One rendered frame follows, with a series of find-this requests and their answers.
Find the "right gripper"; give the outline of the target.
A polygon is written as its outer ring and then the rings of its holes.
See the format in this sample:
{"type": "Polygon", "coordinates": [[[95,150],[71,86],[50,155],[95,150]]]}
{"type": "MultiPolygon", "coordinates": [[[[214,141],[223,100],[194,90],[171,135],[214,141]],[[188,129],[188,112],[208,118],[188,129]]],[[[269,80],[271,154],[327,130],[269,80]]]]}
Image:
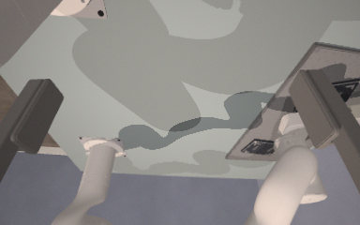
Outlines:
{"type": "Polygon", "coordinates": [[[290,137],[301,137],[305,141],[311,142],[298,112],[283,115],[274,143],[290,137]]]}

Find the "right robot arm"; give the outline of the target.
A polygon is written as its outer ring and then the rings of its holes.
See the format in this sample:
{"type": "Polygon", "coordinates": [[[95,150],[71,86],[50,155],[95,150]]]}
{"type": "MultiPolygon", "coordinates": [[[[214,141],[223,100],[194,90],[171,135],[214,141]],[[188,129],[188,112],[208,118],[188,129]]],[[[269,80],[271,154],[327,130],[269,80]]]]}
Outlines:
{"type": "MultiPolygon", "coordinates": [[[[87,140],[84,148],[89,156],[77,196],[52,225],[112,225],[105,218],[86,213],[90,207],[105,201],[114,159],[124,153],[124,148],[105,139],[87,140]]],[[[318,159],[303,138],[285,138],[274,144],[274,150],[277,162],[263,181],[244,225],[291,225],[300,203],[327,198],[317,172],[318,159]]]]}

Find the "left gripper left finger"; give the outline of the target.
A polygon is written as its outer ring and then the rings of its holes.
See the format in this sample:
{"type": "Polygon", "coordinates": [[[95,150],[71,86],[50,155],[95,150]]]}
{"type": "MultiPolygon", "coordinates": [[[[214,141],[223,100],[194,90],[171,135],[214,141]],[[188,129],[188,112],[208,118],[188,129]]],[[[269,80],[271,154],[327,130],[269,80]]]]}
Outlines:
{"type": "Polygon", "coordinates": [[[17,151],[38,153],[63,99],[51,79],[28,81],[0,123],[0,183],[17,151]]]}

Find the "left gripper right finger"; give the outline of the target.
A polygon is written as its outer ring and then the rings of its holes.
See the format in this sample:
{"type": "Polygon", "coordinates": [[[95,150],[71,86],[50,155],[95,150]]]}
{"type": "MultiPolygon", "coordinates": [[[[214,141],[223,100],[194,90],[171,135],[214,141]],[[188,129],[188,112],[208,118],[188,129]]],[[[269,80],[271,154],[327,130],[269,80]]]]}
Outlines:
{"type": "Polygon", "coordinates": [[[335,145],[360,193],[360,125],[322,69],[299,70],[289,94],[316,149],[335,145]]]}

